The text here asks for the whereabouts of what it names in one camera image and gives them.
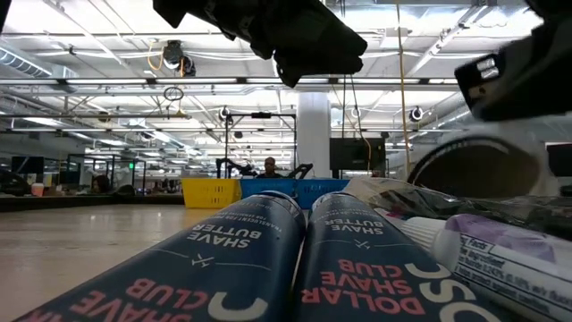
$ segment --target person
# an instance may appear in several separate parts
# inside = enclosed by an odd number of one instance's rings
[[[105,175],[101,174],[93,179],[91,187],[92,193],[103,194],[109,192],[109,190],[109,178],[107,178]]]
[[[276,173],[276,160],[273,157],[267,157],[265,160],[265,172],[257,175],[257,179],[279,179],[283,178]]]

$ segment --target monitor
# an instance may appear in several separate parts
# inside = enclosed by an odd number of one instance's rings
[[[557,177],[572,177],[572,144],[554,144],[546,147],[552,173]]]
[[[362,139],[330,139],[331,170],[369,170],[385,172],[385,139],[367,139],[372,148],[369,159],[369,148]]]
[[[15,174],[43,174],[43,157],[12,157],[12,172]]]

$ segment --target yellow bin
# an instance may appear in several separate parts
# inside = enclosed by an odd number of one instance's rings
[[[240,200],[236,179],[182,179],[186,208],[225,208]]]

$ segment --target pillar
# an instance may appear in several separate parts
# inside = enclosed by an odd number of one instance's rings
[[[299,164],[313,164],[309,177],[331,178],[330,118],[331,107],[326,93],[299,93],[298,109]]]

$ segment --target shave butter tube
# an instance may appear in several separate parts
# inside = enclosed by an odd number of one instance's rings
[[[506,321],[370,207],[330,194],[309,218],[293,321]]]
[[[16,321],[281,321],[305,231],[290,197],[263,192]]]

